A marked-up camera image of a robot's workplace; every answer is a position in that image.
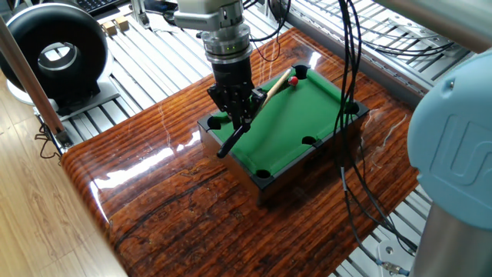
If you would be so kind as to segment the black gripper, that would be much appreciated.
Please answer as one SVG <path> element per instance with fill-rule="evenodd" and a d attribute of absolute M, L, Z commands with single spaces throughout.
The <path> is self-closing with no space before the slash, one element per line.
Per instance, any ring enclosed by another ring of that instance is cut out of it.
<path fill-rule="evenodd" d="M 234 129 L 240 126 L 249 129 L 267 98 L 262 88 L 254 88 L 250 58 L 229 64 L 212 64 L 212 69 L 215 84 L 208 88 L 209 96 L 222 112 L 228 114 Z"/>

